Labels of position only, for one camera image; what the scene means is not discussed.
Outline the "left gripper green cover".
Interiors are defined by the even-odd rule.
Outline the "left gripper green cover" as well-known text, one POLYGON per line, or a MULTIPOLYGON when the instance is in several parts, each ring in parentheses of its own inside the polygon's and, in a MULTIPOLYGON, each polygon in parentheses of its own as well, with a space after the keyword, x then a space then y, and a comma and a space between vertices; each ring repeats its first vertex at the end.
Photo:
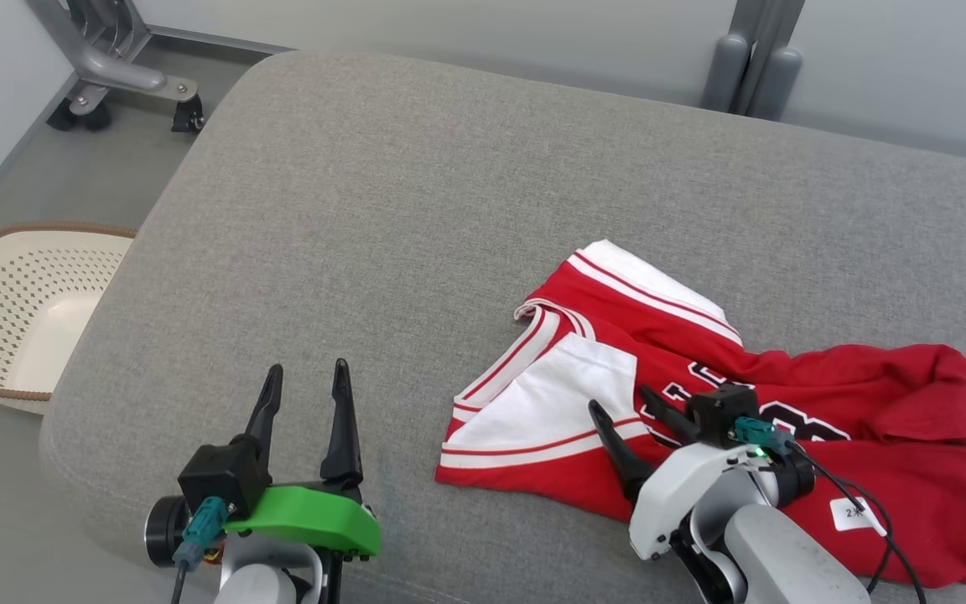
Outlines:
MULTIPOLYGON (((335 362, 332 398, 332 432, 326 456, 319 464, 319 478, 326 485, 357 488, 364 478, 363 461, 351 371, 345 358, 335 362)), ((269 462, 273 418, 281 408, 281 400, 283 366, 273 364, 245 431, 231 439, 232 444, 252 445, 257 462, 269 462)), ((192 515, 183 496, 162 497, 151 508, 145 523, 145 548, 154 565, 176 567, 173 554, 183 542, 183 531, 192 515)), ((353 498, 300 485, 273 486, 264 492, 252 516, 241 520, 227 517, 223 532, 212 540, 196 569, 201 565, 219 565, 229 554, 229 538, 243 534, 307 545, 314 550, 323 548, 349 557, 376 557, 381 550, 378 520, 353 498)))

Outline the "grey wheeled stand base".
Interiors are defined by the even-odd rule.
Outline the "grey wheeled stand base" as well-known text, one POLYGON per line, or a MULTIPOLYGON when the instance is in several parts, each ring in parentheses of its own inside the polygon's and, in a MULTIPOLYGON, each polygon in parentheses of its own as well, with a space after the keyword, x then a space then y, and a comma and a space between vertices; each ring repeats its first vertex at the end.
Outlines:
POLYGON ((141 93, 175 103, 173 133, 199 133, 206 118, 195 81, 147 66, 135 58, 151 31, 132 0, 24 0, 70 62, 76 81, 46 122, 68 133, 110 126, 104 100, 110 91, 141 93))

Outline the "grey partition post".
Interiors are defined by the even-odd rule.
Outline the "grey partition post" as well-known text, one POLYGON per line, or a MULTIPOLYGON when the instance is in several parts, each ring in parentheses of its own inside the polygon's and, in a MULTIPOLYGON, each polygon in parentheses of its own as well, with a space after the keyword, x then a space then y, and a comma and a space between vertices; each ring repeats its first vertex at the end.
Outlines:
POLYGON ((700 107, 782 120, 802 53, 791 46, 805 0, 736 0, 729 32, 714 45, 700 107))

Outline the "cream perforated laundry basket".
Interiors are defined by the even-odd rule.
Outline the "cream perforated laundry basket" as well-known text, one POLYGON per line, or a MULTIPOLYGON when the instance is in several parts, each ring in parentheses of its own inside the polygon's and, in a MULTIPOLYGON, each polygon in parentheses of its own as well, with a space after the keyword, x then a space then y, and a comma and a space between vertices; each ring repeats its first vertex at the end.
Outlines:
POLYGON ((137 233, 99 223, 19 223, 0 231, 0 405, 34 415, 137 233))

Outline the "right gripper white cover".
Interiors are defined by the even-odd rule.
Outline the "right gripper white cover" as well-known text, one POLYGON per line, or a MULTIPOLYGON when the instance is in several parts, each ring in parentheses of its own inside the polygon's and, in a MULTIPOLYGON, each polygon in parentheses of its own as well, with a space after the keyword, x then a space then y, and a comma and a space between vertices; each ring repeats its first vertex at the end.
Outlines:
POLYGON ((815 470, 793 455, 777 464, 756 445, 721 450, 698 439, 698 426, 682 410, 641 384, 648 415, 666 425, 681 445, 658 469, 618 435, 615 422, 597 400, 588 402, 595 432, 634 504, 630 545, 641 559, 656 559, 685 531, 699 548, 720 538, 730 518, 745 506, 785 508, 815 489, 815 470))

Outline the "red jersey with white sleeves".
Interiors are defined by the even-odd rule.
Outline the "red jersey with white sleeves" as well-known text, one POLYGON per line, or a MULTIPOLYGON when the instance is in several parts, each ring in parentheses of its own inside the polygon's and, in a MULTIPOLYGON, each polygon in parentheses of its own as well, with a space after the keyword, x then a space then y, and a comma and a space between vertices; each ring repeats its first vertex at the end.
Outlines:
POLYGON ((724 310, 620 246, 572 253, 515 310, 525 331, 454 398, 437 482, 520 491, 616 520, 632 505, 590 400, 652 467, 678 437, 649 412, 726 383, 755 390, 766 421, 870 490, 924 587, 966 582, 966 358, 919 344, 790 356, 744 348, 724 310))

